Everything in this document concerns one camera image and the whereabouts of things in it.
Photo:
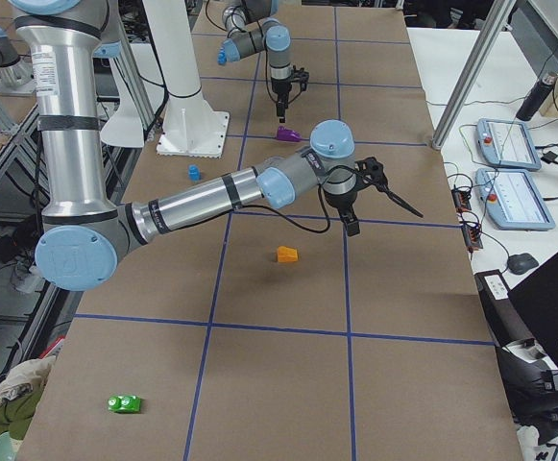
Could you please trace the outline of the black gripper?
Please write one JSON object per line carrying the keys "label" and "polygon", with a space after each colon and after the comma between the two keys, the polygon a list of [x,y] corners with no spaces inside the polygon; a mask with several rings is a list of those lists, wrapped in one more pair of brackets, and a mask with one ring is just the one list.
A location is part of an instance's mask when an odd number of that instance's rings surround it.
{"label": "black gripper", "polygon": [[292,67],[270,67],[271,87],[277,97],[275,102],[276,115],[280,120],[285,120],[288,109],[289,93],[291,91]]}
{"label": "black gripper", "polygon": [[338,211],[347,235],[360,234],[359,220],[353,209],[358,195],[356,181],[326,182],[323,191],[327,203]]}

